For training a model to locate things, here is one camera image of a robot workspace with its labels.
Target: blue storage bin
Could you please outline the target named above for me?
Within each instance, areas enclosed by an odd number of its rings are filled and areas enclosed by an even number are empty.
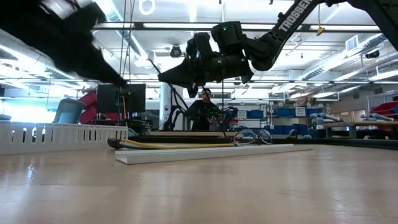
[[[299,127],[296,125],[284,125],[284,134],[289,134],[291,130],[299,131]]]
[[[291,108],[274,109],[274,115],[276,115],[276,116],[292,116],[293,109],[291,109]]]
[[[307,108],[307,114],[322,113],[322,108]]]
[[[398,105],[391,109],[393,114],[398,114]]]
[[[261,110],[248,111],[248,118],[264,118],[264,112]]]
[[[300,125],[298,127],[298,134],[301,134],[301,135],[308,134],[308,126],[307,125]]]
[[[284,126],[283,125],[275,125],[274,130],[271,130],[272,134],[284,134]]]

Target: person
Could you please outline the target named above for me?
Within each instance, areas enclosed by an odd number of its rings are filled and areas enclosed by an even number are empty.
[[[201,100],[196,100],[188,109],[188,113],[196,113],[198,116],[193,116],[192,131],[209,131],[209,113],[220,112],[220,109],[210,101],[211,91],[208,88],[204,88],[201,92]]]

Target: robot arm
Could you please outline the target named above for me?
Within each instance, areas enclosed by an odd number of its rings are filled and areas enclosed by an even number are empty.
[[[220,52],[212,52],[207,33],[197,33],[188,41],[187,54],[181,65],[159,74],[158,79],[187,88],[190,97],[206,82],[241,77],[247,83],[253,76],[248,60],[256,70],[266,71],[274,66],[287,40],[308,15],[321,3],[328,6],[349,2],[372,17],[393,46],[398,49],[397,25],[382,8],[379,0],[295,0],[290,9],[280,13],[277,24],[258,40],[247,38],[240,22],[224,22],[214,26],[211,35]]]

